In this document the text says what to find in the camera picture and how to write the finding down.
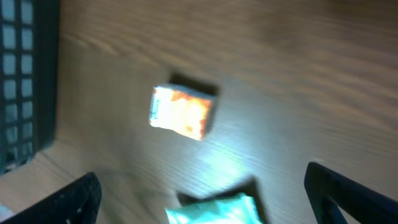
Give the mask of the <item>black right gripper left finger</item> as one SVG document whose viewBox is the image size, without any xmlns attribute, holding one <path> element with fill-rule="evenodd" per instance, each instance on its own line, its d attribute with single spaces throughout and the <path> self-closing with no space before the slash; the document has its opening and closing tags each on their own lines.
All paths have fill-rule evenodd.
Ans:
<svg viewBox="0 0 398 224">
<path fill-rule="evenodd" d="M 101 199 L 100 181 L 89 172 L 1 223 L 95 224 Z"/>
</svg>

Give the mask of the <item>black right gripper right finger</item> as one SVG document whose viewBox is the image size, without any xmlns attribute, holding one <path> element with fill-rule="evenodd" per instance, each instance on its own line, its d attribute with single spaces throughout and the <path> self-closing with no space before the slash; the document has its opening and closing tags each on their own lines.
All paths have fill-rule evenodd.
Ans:
<svg viewBox="0 0 398 224">
<path fill-rule="evenodd" d="M 397 202 L 321 164 L 310 162 L 304 186 L 318 223 L 397 223 Z"/>
</svg>

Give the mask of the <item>white wet wipes pack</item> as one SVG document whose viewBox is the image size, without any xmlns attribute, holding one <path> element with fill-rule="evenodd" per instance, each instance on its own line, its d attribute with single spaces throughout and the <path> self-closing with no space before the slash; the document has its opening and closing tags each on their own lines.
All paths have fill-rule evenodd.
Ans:
<svg viewBox="0 0 398 224">
<path fill-rule="evenodd" d="M 170 224 L 262 224 L 253 197 L 232 197 L 165 209 Z"/>
</svg>

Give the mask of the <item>orange tissue pack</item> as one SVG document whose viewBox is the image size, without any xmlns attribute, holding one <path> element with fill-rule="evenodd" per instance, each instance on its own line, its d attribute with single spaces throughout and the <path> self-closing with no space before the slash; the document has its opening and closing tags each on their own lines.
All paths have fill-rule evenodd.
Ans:
<svg viewBox="0 0 398 224">
<path fill-rule="evenodd" d="M 206 134 L 215 97 L 193 88 L 162 84 L 153 87 L 149 124 L 196 141 Z"/>
</svg>

